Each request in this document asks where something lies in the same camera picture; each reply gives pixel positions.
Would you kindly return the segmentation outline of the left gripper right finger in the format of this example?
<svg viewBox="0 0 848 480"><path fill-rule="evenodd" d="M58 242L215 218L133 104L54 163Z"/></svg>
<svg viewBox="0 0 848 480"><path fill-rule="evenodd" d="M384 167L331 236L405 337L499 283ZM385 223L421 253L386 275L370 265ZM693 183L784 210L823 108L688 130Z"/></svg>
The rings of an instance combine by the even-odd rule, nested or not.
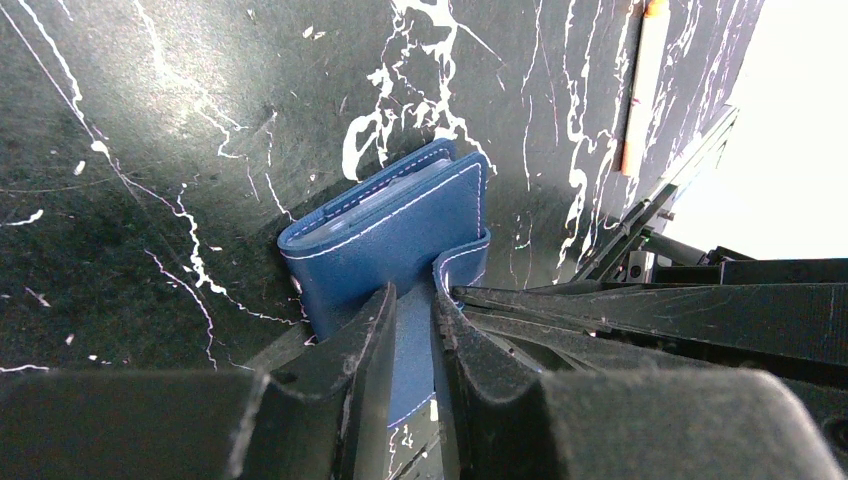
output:
<svg viewBox="0 0 848 480"><path fill-rule="evenodd" d="M714 370L475 375L482 339L436 292L432 349L449 479L841 479L845 367L621 331L566 330ZM539 293L615 288L547 286Z"/></svg>

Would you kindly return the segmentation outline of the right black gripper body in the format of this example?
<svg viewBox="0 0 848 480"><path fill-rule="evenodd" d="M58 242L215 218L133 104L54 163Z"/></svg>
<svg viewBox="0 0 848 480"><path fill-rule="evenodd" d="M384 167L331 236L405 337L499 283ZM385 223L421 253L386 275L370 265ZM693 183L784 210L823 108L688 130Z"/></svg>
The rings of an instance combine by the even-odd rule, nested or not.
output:
<svg viewBox="0 0 848 480"><path fill-rule="evenodd" d="M697 249L653 246L649 251L668 259L656 265L650 282L675 286L741 286L765 284L845 284L847 260L758 260L725 247L708 252Z"/></svg>

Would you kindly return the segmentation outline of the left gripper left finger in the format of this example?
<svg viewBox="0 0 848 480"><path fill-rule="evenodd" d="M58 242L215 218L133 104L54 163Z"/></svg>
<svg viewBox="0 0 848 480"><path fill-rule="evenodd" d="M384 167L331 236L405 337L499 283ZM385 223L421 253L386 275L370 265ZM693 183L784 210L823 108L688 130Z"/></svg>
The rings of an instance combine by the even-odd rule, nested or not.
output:
<svg viewBox="0 0 848 480"><path fill-rule="evenodd" d="M1 389L5 479L374 479L396 290L281 368L59 371Z"/></svg>

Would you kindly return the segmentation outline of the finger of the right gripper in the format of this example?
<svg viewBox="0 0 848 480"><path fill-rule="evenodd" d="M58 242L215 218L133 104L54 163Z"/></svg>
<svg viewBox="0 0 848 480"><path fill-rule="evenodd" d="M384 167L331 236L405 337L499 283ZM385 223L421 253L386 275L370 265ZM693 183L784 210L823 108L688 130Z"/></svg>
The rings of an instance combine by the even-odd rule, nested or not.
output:
<svg viewBox="0 0 848 480"><path fill-rule="evenodd" d="M707 362L545 327L503 314L467 311L465 317L482 336L465 354L475 375L538 375L562 371L601 375L716 368Z"/></svg>
<svg viewBox="0 0 848 480"><path fill-rule="evenodd" d="M844 368L844 284L627 287L583 294L455 287L468 307L543 327L621 331Z"/></svg>

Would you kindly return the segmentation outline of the blue leather card holder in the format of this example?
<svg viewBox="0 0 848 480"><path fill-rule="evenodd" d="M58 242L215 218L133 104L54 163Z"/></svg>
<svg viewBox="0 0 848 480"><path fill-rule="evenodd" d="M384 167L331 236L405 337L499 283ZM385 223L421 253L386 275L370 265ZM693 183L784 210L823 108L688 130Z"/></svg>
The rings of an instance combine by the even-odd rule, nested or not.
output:
<svg viewBox="0 0 848 480"><path fill-rule="evenodd" d="M436 292L477 284L491 233L488 162L436 139L286 227L277 246L319 341L338 335L387 283L397 295L388 425L434 396L430 311Z"/></svg>

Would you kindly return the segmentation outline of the white orange pen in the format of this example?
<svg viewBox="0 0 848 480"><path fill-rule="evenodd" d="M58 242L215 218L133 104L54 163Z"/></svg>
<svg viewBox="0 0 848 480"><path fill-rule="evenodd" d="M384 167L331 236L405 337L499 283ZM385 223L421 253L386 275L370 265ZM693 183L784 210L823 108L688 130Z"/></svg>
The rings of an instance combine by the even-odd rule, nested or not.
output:
<svg viewBox="0 0 848 480"><path fill-rule="evenodd" d="M647 3L642 17L621 159L621 173L627 177L638 176L645 156L670 20L669 1Z"/></svg>

